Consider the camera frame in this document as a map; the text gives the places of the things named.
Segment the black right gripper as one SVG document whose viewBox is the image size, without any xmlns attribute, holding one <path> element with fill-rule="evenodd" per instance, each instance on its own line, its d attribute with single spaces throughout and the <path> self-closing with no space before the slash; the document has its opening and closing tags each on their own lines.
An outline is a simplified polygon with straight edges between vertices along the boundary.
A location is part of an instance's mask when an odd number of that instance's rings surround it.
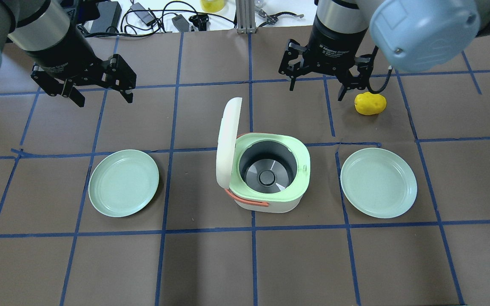
<svg viewBox="0 0 490 306">
<path fill-rule="evenodd" d="M 296 78 L 317 72 L 335 76 L 342 87 L 338 101 L 342 101 L 350 89 L 364 90 L 373 70 L 371 55 L 364 55 L 356 61 L 366 29 L 352 30 L 350 34 L 327 27 L 315 18 L 308 44 L 301 46 L 297 41 L 288 40 L 278 72 L 288 77 L 289 91 L 294 91 Z"/>
</svg>

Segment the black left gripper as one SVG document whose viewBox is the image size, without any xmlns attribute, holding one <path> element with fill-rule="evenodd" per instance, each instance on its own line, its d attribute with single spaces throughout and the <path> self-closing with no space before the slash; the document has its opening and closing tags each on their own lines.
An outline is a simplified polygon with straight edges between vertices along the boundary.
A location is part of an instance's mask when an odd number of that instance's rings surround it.
<svg viewBox="0 0 490 306">
<path fill-rule="evenodd" d="M 45 93 L 62 95 L 78 107 L 85 97 L 78 86 L 97 85 L 119 91 L 127 103 L 134 101 L 137 75 L 120 54 L 101 60 L 78 30 L 68 30 L 51 47 L 31 51 L 35 67 L 31 78 Z"/>
</svg>

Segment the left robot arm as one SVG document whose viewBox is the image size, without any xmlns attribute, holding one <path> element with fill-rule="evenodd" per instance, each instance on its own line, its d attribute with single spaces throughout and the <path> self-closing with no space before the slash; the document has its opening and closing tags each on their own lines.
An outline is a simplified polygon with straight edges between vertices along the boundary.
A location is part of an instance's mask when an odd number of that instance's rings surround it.
<svg viewBox="0 0 490 306">
<path fill-rule="evenodd" d="M 0 67 L 8 40 L 33 59 L 31 79 L 47 95 L 83 107 L 78 87 L 95 85 L 134 99 L 136 73 L 119 54 L 98 58 L 58 0 L 0 0 Z"/>
</svg>

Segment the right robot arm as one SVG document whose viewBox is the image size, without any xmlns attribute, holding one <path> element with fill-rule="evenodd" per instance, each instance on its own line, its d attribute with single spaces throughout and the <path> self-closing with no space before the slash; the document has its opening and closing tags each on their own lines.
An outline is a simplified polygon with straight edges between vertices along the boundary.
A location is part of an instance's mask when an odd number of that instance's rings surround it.
<svg viewBox="0 0 490 306">
<path fill-rule="evenodd" d="M 381 93 L 370 77 L 378 52 L 389 68 L 422 72 L 460 54 L 476 37 L 490 35 L 490 0 L 316 0 L 305 46 L 288 40 L 278 73 L 294 89 L 298 77 L 315 72 L 350 90 Z"/>
</svg>

